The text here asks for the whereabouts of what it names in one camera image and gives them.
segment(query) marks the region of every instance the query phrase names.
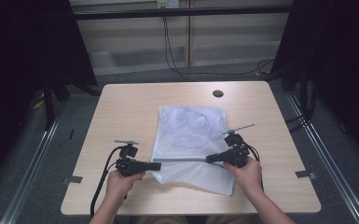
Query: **forearm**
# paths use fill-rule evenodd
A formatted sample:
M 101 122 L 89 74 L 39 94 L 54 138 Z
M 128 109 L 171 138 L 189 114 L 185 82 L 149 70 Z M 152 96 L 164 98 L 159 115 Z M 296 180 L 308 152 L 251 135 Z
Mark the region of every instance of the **forearm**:
M 115 220 L 116 213 L 120 207 L 120 202 L 115 200 L 104 199 L 101 206 L 98 208 L 90 224 L 111 224 Z
M 248 192 L 246 195 L 265 224 L 295 223 L 264 193 L 263 190 Z

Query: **hand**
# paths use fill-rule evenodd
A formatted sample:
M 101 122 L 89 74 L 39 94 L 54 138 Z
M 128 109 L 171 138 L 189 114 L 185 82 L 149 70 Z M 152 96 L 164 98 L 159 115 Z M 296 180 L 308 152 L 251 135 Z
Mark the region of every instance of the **hand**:
M 234 174 L 235 180 L 246 195 L 255 192 L 255 190 L 263 190 L 261 187 L 260 162 L 247 157 L 246 165 L 242 168 L 238 168 L 226 162 L 223 165 L 228 171 Z
M 118 171 L 109 173 L 106 185 L 106 194 L 103 203 L 98 208 L 90 223 L 113 223 L 116 213 L 121 205 L 124 204 L 124 198 L 132 189 L 133 183 L 145 176 L 145 172 L 127 176 L 122 176 Z
M 105 199 L 112 200 L 121 206 L 124 204 L 124 198 L 132 189 L 133 183 L 144 176 L 145 172 L 127 177 L 124 177 L 118 171 L 110 172 L 107 179 Z

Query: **metal rod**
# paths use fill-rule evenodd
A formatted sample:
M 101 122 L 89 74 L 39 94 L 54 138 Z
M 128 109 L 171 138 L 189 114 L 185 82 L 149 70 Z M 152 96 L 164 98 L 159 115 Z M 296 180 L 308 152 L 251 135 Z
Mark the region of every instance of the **metal rod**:
M 201 8 L 166 8 L 145 9 L 126 11 L 84 11 L 71 15 L 53 15 L 50 17 L 68 17 L 79 21 L 104 20 L 104 19 L 127 19 L 127 18 L 150 18 L 150 17 L 179 17 L 179 16 L 210 16 L 210 15 L 233 15 L 233 14 L 266 14 L 288 13 L 310 10 L 310 7 L 294 6 L 266 6 L 266 7 L 201 7 Z

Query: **metal bracket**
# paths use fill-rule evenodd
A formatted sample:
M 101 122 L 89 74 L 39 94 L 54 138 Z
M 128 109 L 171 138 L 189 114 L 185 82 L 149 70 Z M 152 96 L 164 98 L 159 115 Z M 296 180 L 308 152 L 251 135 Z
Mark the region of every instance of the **metal bracket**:
M 64 184 L 64 185 L 69 185 L 69 183 L 77 183 L 77 184 L 80 184 L 82 179 L 83 179 L 82 176 L 72 175 L 72 176 L 70 176 L 70 177 L 64 178 L 61 183 Z
M 309 177 L 310 180 L 316 179 L 319 176 L 315 172 L 307 172 L 307 171 L 297 171 L 296 172 L 297 178 Z

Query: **person's right hand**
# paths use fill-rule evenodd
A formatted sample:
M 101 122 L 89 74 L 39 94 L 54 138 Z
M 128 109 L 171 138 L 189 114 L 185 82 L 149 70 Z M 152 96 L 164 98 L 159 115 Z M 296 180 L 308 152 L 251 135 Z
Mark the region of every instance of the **person's right hand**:
M 225 162 L 223 165 L 228 171 L 234 174 L 237 184 L 246 195 L 248 195 L 250 192 L 255 192 L 255 190 L 263 190 L 261 187 L 260 162 L 247 157 L 246 165 L 242 168 L 238 168 L 227 162 Z

